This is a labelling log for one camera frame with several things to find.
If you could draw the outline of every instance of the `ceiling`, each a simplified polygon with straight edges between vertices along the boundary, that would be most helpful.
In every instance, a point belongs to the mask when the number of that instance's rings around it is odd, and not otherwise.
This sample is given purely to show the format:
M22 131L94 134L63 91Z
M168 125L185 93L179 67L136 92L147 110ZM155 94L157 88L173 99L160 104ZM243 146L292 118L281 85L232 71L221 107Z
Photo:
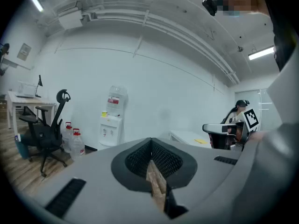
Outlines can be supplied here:
M278 73L272 55L250 61L248 54L273 45L273 26L262 14L229 17L218 12L212 17L202 6L202 0L40 0L40 13L29 4L30 13L47 36L62 30L56 11L72 1L81 1L83 11L92 8L149 10L186 28L210 45L236 72L239 80Z

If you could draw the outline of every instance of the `fluorescent light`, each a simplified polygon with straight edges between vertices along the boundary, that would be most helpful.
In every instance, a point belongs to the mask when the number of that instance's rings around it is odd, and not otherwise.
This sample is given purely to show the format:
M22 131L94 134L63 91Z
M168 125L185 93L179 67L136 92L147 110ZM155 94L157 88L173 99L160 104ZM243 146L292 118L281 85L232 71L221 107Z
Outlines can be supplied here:
M274 47L270 47L270 48L266 48L264 50L249 54L248 57L249 57L249 60L253 60L253 59L259 58L261 56L273 53L273 52L274 52Z
M38 11L42 12L43 11L43 7L42 5L39 3L38 0L32 0L34 5L36 6L36 8L38 9Z

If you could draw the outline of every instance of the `white desk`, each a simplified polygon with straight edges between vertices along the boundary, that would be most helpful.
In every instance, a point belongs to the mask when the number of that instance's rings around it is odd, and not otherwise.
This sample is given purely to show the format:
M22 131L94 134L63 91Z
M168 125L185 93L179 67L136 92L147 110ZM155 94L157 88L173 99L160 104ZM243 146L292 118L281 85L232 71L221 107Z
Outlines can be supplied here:
M197 147L212 148L208 134L206 134L206 137L202 137L199 134L190 131L170 130L169 136L173 141L190 144ZM197 141L195 141L197 139L204 140L205 142L207 142L207 144L198 143Z
M50 102L47 99L44 98L21 98L16 97L17 92L14 91L8 91L8 95L6 96L7 100L7 125L10 129L10 115L13 116L13 127L14 127L14 135L18 134L18 128L17 128L17 120L16 120L16 107L17 106L33 106L35 109L35 106L47 106L51 108L51 117L50 117L50 124L52 124L52 121L54 119L54 113L56 108L56 103Z

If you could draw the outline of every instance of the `water bottle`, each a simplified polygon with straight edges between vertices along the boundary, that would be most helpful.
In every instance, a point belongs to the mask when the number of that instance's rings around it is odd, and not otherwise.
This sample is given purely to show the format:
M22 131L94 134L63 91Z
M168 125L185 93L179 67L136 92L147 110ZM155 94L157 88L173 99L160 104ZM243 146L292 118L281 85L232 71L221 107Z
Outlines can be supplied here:
M71 159L77 161L85 155L85 145L81 139L79 129L73 129L73 137L70 142L71 147Z
M124 87L111 86L107 101L107 113L112 116L120 116L123 114L123 105L127 96Z
M72 136L72 129L71 129L71 122L66 122L65 123L65 129L62 132L62 147L64 148L64 151L66 153L70 153L71 152L71 148L70 148L70 139Z

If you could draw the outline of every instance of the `black office chair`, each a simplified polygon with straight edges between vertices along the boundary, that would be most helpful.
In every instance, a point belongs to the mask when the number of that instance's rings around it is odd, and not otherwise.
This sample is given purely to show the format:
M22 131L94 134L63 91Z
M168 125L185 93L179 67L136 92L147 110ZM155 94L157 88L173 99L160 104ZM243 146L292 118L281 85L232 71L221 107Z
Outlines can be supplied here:
M29 155L29 161L32 161L31 157L34 156L42 156L43 161L41 165L41 174L43 177L46 177L47 175L43 172L43 167L46 161L46 158L49 156L53 159L56 159L57 161L63 163L64 167L66 167L66 163L59 159L58 157L54 156L52 152L61 149L60 147L62 144L62 135L60 132L60 125L62 123L62 119L60 120L59 124L57 124L58 118L60 116L60 113L65 105L66 102L68 102L71 97L66 90L61 90L56 95L57 102L59 103L58 110L56 112L56 115L54 117L54 120L51 124L51 126L48 126L46 124L45 120L45 112L48 110L36 107L36 109L39 109L42 111L42 118L43 122L41 124L37 124L38 120L36 120L36 117L28 117L28 116L20 116L19 119L23 120L28 123L29 130L26 131L24 136L22 137L21 142L24 145L27 146L35 146L40 152L36 154L30 154Z

